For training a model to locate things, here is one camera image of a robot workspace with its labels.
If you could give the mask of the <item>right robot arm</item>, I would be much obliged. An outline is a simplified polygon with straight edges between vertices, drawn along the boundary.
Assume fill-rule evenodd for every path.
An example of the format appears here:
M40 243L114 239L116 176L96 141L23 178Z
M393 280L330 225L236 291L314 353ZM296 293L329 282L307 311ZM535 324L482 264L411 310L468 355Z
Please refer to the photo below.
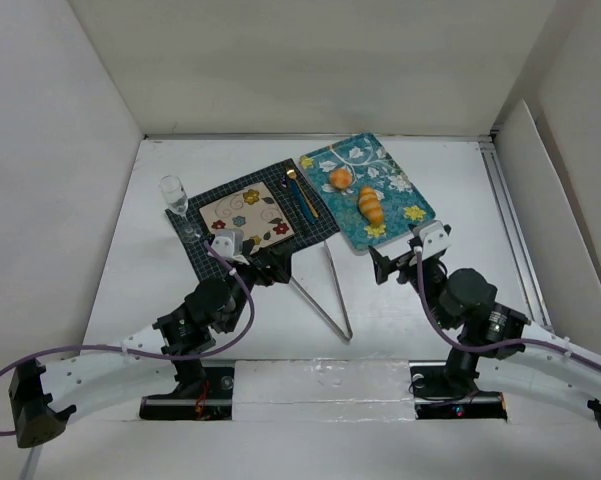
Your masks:
M377 284L391 274L418 295L429 324L449 346L445 363L412 369L422 410L463 415L480 395L512 393L569 410L601 430L601 355L560 337L497 300L497 288L472 268L448 272L441 258L451 228L414 229L409 251L391 259L369 250Z

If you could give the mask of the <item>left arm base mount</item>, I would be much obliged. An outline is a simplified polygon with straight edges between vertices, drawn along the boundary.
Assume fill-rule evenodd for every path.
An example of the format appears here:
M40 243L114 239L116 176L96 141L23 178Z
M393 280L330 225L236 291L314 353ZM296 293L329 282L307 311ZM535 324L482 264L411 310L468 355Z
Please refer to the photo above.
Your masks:
M232 419L235 364L204 366L206 379L169 394L143 397L139 418L146 421L228 421Z

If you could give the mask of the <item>metal tongs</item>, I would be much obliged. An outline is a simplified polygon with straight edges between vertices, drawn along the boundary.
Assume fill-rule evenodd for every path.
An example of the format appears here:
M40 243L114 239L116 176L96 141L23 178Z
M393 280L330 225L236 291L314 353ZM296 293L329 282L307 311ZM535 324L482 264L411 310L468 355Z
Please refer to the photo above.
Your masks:
M340 307L340 312L342 314L344 320L344 329L342 329L337 322L332 318L332 316L321 306L321 304L304 288L304 286L296 280L293 276L290 276L289 281L290 284L293 285L300 294L309 302L309 304L318 312L318 314L322 317L322 319L329 326L331 331L344 343L350 344L354 338L354 331L351 325L351 321L349 318L349 314L346 308L346 303L344 300L343 292L341 289L340 281L337 275L337 270L335 266L335 262L333 259L333 255L329 244L327 241L322 243L322 248L325 252L327 263L329 266L329 271L331 274L331 279L333 286L335 288L336 298L338 305Z

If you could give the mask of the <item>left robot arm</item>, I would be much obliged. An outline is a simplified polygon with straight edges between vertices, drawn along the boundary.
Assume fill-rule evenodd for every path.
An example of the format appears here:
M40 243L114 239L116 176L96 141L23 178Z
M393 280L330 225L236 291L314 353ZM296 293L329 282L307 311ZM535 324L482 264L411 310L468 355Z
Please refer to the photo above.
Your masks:
M156 392L166 382L174 394L204 390L202 359L231 348L243 310L255 308L252 290L286 284L291 247L267 248L256 259L228 253L215 239L204 245L226 271L201 281L172 312L111 345L81 346L81 355L42 363L38 355L19 363L9 386L16 443L26 449L60 436L66 427L101 409ZM234 333L223 346L216 335Z

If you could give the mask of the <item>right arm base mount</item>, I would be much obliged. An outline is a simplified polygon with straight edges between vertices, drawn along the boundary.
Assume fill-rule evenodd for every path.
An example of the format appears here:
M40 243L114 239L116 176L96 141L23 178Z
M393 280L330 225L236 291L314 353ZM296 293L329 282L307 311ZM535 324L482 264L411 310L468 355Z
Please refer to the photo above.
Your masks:
M417 420L508 419L500 392L481 391L473 384L454 384L445 377L444 368L442 361L409 363L408 392Z

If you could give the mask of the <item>striped orange bread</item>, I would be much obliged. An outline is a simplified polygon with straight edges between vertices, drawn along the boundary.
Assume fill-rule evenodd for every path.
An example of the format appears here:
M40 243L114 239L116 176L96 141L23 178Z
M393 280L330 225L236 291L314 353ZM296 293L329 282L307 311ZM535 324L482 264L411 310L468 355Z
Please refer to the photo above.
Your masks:
M381 202L370 186L362 186L358 196L358 209L366 220L373 226L384 222L384 211Z

